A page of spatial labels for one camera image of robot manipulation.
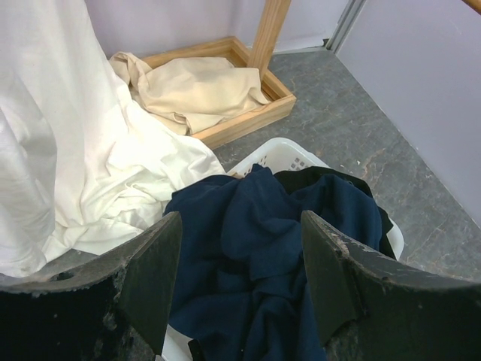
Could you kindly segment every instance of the wooden post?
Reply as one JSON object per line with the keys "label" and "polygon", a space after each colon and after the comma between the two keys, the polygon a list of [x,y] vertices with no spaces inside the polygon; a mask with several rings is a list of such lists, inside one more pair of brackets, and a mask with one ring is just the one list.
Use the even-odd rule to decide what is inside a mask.
{"label": "wooden post", "polygon": [[265,0],[253,51],[250,54],[249,62],[247,62],[247,67],[259,70],[261,79],[268,69],[290,4],[291,0]]}

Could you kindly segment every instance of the laundry basket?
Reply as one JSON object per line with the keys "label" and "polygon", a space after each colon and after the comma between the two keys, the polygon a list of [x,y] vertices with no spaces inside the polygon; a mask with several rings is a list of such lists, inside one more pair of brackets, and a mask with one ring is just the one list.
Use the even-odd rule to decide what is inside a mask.
{"label": "laundry basket", "polygon": [[[299,171],[312,166],[330,168],[321,159],[294,141],[286,138],[272,138],[257,150],[254,150],[249,156],[231,169],[228,174],[246,176],[256,163],[263,167],[269,167],[273,173],[279,171]],[[393,220],[391,220],[391,222],[393,227],[387,236],[396,259],[399,259],[404,248],[404,238],[398,225]],[[172,328],[168,329],[167,335],[165,335],[165,345],[167,346],[164,347],[164,352],[162,353],[166,361],[184,361],[190,359],[190,357],[187,356],[189,348],[186,345],[186,339],[182,339],[182,337],[185,338],[185,336],[180,335]]]}

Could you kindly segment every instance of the floor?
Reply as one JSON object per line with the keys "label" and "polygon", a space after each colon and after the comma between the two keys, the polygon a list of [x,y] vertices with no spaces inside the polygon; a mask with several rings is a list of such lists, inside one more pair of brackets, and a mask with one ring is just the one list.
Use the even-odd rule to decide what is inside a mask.
{"label": "floor", "polygon": [[270,138],[290,138],[369,183],[401,227],[403,262],[481,281],[481,230],[337,57],[327,50],[278,55],[270,69],[297,96],[294,110],[217,149],[225,169]]}

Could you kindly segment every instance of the metal strip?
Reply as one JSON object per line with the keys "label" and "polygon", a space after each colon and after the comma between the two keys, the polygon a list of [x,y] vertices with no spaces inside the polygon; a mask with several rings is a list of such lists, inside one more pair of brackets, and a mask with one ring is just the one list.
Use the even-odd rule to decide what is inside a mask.
{"label": "metal strip", "polygon": [[325,46],[328,50],[332,50],[336,53],[340,49],[340,46],[344,42],[347,33],[351,29],[351,26],[365,2],[366,0],[349,0],[349,4],[346,5],[343,14],[340,16],[334,34]]}

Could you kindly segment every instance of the beige cloth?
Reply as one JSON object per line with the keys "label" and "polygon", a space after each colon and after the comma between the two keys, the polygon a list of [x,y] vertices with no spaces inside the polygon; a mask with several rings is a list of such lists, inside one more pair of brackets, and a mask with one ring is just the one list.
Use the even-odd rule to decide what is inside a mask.
{"label": "beige cloth", "polygon": [[179,58],[151,69],[131,53],[110,59],[142,108],[177,134],[191,135],[269,103],[259,70],[225,58]]}

